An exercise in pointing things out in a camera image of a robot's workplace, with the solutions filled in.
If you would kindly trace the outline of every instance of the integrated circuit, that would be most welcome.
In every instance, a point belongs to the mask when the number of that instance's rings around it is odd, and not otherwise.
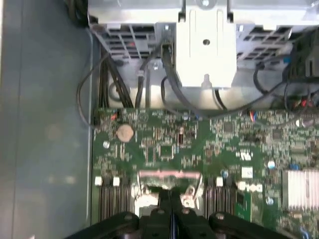
[[[281,128],[273,129],[273,140],[280,141],[283,139],[283,130]]]
[[[160,156],[163,158],[172,158],[172,146],[162,145],[160,146]]]
[[[236,198],[236,202],[240,205],[240,206],[244,206],[244,195],[242,195],[241,193],[237,193],[237,198]]]
[[[233,133],[234,132],[234,123],[233,122],[224,122],[223,129],[224,129],[224,133]]]

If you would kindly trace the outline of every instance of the silver heatsink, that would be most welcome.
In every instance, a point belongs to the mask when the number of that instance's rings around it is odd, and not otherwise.
[[[283,207],[288,210],[319,209],[319,171],[283,172]]]

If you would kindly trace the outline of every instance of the blue wire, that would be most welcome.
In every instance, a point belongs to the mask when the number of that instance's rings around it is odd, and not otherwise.
[[[308,232],[304,231],[302,227],[300,227],[300,231],[302,232],[303,239],[310,239]]]

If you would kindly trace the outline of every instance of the motherboard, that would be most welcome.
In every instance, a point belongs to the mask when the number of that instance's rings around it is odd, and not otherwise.
[[[248,113],[203,119],[101,109],[98,119],[92,223],[122,211],[147,215],[159,188],[177,188],[183,206],[207,218],[224,211],[296,238],[319,238],[315,113],[259,111],[252,121]]]

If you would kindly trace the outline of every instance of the metal panel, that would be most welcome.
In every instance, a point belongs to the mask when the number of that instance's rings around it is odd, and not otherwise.
[[[89,131],[75,107],[90,50],[63,1],[4,3],[1,239],[62,238],[90,223]],[[83,98],[87,112],[88,85]]]

